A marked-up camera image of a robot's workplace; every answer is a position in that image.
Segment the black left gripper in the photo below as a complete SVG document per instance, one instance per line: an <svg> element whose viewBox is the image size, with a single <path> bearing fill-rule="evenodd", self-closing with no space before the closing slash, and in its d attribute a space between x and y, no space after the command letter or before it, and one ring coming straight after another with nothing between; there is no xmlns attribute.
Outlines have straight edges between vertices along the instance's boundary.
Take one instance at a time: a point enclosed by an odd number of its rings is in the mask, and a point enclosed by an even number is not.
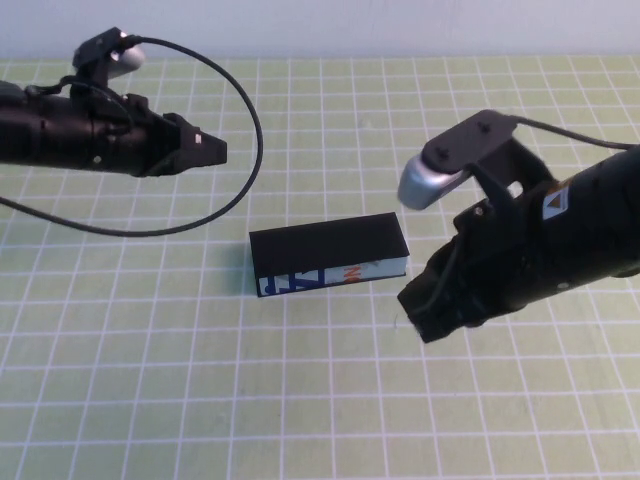
<svg viewBox="0 0 640 480"><path fill-rule="evenodd" d="M224 140L178 114L153 112L143 96L118 104L85 93L71 104L85 129L85 144L69 155L71 170L163 177L227 162Z"/></svg>

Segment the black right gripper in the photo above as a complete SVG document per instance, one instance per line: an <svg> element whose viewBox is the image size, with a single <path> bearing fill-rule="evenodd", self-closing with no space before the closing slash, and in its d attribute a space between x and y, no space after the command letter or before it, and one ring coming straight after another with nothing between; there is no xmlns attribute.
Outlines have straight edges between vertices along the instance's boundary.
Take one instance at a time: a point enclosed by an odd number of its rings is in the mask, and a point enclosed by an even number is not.
<svg viewBox="0 0 640 480"><path fill-rule="evenodd" d="M487 199L457 215L455 235L397 295L424 343L525 305L510 300L507 290L533 266L541 201L517 199L513 205L513 217L497 213Z"/></svg>

